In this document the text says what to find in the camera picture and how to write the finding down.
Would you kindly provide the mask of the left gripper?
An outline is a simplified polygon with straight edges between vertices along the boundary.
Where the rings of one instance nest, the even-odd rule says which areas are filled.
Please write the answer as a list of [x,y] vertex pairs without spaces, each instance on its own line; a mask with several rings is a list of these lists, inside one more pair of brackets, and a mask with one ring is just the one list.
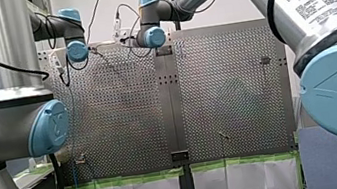
[[67,69],[67,68],[61,69],[59,71],[59,76],[60,76],[60,80],[63,83],[63,85],[65,87],[69,87],[70,84],[71,84],[70,75],[69,75],[69,69]]

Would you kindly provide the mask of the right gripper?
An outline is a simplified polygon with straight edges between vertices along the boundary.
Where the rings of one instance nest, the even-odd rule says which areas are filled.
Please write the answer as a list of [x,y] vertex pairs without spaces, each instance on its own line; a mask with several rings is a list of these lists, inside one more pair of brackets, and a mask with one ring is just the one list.
[[127,47],[127,48],[138,48],[139,47],[139,43],[137,42],[137,39],[134,36],[119,38],[117,39],[116,43],[121,45],[122,47]]

